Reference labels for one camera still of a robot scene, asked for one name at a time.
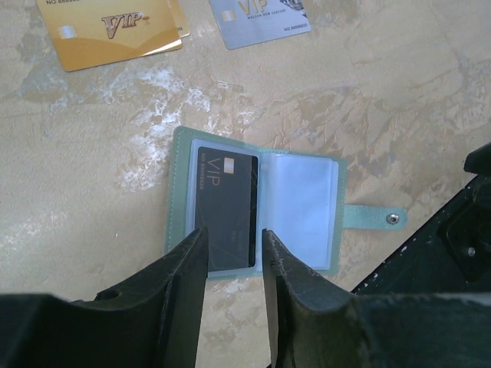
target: open card holder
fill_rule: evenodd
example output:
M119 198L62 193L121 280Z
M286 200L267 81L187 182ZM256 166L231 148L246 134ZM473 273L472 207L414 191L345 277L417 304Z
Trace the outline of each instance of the open card holder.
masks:
M343 228L397 230L397 207L345 205L342 159L253 146L180 126L174 131L166 253L195 227L209 229L209 277L262 270L262 230L325 274L338 271Z

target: card holder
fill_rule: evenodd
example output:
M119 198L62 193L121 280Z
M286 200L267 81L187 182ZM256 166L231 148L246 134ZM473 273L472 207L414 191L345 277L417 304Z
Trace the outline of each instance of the card holder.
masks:
M180 126L173 137L166 252L195 226L200 147L255 156L259 162L254 265L212 271L211 278L260 273L264 228L275 231L288 249L311 268L335 274L343 228L396 230L406 223L406 212L397 207L345 205L347 166L342 159L257 147ZM389 222L390 216L397 222Z

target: card holder strap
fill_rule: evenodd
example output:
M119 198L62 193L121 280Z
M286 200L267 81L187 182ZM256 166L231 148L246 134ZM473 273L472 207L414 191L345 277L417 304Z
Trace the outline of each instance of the card holder strap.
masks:
M345 205L344 228L368 230L399 230L406 225L407 212L400 207Z

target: black card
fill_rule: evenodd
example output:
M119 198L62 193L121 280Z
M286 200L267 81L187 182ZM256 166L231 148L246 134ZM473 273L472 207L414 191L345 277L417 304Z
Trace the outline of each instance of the black card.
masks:
M208 271L255 265L257 183L257 157L198 149L194 225L208 228Z

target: beige stone surface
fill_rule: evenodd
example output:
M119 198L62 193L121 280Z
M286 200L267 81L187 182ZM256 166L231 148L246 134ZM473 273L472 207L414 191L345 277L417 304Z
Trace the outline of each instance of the beige stone surface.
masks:
M91 299L163 250L173 129L344 157L347 201L399 232L345 231L355 286L470 179L491 139L489 0L305 0L309 34L226 50L182 0L183 49L65 73L34 0L0 1L0 291ZM260 278L208 281L197 367L265 367Z

